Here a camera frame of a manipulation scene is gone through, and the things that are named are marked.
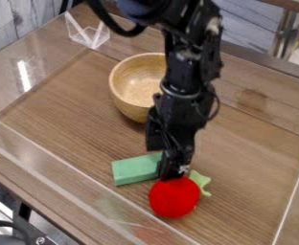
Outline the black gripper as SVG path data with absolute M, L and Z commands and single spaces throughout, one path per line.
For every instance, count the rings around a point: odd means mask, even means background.
M 156 174 L 167 181 L 181 178 L 191 169 L 195 134 L 217 114 L 212 112 L 217 95 L 211 83 L 192 92 L 176 91 L 165 81 L 160 88 L 147 116 L 145 147 L 148 151 L 163 151 Z

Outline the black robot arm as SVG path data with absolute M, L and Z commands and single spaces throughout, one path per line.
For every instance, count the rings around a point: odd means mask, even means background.
M 189 170 L 195 134 L 220 111 L 212 81 L 220 76 L 223 17 L 212 0 L 117 0 L 138 25 L 163 27 L 165 72 L 145 123 L 145 145 L 163 153 L 156 176 L 179 178 Z

